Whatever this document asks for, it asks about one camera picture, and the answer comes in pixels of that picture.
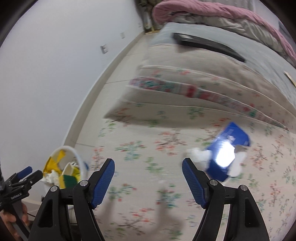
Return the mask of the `person's left hand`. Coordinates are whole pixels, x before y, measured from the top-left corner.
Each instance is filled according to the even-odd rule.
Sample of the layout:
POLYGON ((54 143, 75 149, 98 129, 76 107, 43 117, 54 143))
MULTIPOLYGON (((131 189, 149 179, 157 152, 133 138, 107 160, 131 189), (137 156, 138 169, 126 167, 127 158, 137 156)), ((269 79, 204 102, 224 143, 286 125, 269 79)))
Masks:
MULTIPOLYGON (((28 209, 25 204, 22 203, 22 210, 23 210, 23 216, 22 216, 22 221, 26 226, 29 226, 30 221, 29 221, 29 216, 28 216, 28 209)), ((22 240, 16 229, 13 227, 12 223, 16 222, 16 217, 10 214, 9 212, 6 211, 1 211, 1 218, 14 237, 15 240, 22 240)))

